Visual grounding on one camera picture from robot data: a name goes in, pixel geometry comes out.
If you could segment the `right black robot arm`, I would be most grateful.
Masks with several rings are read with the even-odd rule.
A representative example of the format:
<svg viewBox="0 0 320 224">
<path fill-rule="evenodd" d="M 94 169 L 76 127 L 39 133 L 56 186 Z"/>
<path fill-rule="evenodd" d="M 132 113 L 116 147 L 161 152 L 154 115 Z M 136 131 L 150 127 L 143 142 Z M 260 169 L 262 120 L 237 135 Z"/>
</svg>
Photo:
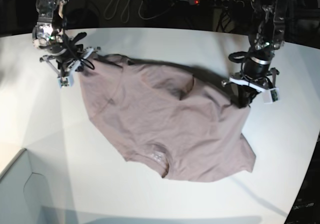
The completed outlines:
<svg viewBox="0 0 320 224">
<path fill-rule="evenodd" d="M 95 70 L 89 61 L 96 48 L 84 48 L 79 41 L 87 36 L 80 32 L 75 37 L 69 37 L 67 4 L 69 0 L 36 0 L 37 22 L 32 30 L 32 43 L 38 50 L 47 52 L 39 58 L 41 63 L 47 64 L 57 75 L 63 86 L 69 86 L 75 72 L 83 72 L 86 68 Z"/>
</svg>

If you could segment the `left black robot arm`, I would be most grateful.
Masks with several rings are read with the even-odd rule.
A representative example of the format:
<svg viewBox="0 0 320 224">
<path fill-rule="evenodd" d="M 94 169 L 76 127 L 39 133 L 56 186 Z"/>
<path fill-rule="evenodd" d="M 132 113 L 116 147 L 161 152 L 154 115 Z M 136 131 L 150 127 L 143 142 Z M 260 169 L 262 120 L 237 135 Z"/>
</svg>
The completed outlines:
<svg viewBox="0 0 320 224">
<path fill-rule="evenodd" d="M 248 35 L 248 51 L 231 53 L 229 61 L 240 64 L 239 72 L 231 74 L 222 86 L 237 87 L 237 105 L 248 107 L 261 94 L 265 104 L 279 101 L 276 87 L 279 71 L 271 67 L 275 51 L 285 43 L 286 12 L 289 0 L 251 0 L 253 31 Z"/>
</svg>

